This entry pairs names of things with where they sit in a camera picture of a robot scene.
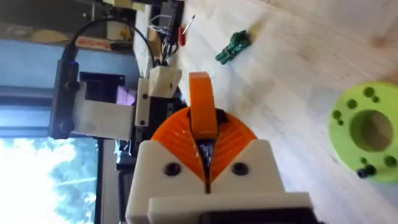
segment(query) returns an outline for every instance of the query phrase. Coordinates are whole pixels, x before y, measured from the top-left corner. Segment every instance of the metal rod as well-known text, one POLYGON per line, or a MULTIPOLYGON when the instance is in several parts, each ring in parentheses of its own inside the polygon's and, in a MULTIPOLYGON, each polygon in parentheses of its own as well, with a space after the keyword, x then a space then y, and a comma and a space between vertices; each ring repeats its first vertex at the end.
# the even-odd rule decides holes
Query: metal rod
POLYGON ((185 32, 188 30, 188 28, 191 26, 193 19, 195 18, 196 15, 193 15, 192 19, 189 21, 187 27, 185 28, 185 30, 182 32, 182 35, 185 34, 185 32))

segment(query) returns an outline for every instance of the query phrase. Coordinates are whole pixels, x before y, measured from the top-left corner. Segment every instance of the sky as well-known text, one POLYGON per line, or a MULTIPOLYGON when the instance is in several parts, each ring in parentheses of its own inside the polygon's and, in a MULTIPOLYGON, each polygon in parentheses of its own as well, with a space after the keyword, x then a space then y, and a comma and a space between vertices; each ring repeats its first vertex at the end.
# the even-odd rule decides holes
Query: sky
POLYGON ((54 151, 35 150, 33 140, 16 139, 12 148, 0 139, 0 223, 64 224, 54 209, 62 200, 52 191, 54 166, 75 157, 68 141, 54 151))

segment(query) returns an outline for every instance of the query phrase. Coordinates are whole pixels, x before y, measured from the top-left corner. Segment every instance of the purple object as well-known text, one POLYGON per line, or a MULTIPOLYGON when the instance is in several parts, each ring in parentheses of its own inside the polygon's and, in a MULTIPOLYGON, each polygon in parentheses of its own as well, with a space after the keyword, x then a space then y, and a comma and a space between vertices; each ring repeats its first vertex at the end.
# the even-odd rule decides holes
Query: purple object
POLYGON ((123 86, 118 86, 118 97, 116 98, 117 105, 132 106, 136 102, 137 92, 129 90, 123 86))

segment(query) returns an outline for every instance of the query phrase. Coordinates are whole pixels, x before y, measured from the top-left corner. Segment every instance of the green toy figure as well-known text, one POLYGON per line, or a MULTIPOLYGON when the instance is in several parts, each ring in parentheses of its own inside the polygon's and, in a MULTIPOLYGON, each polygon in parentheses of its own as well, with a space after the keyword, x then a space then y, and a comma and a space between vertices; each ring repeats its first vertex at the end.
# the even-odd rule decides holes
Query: green toy figure
POLYGON ((246 30, 236 32, 232 35, 229 45, 216 56, 216 60, 221 62, 222 65, 225 65, 225 63, 235 58, 238 53, 250 45, 251 43, 246 30))

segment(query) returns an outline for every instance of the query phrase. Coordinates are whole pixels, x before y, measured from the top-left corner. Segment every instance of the window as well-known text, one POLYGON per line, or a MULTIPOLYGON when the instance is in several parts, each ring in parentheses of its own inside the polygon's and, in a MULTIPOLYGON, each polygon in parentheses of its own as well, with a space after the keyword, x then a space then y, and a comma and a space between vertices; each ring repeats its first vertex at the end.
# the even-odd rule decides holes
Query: window
POLYGON ((0 139, 0 223, 94 223, 98 155, 91 138, 0 139))

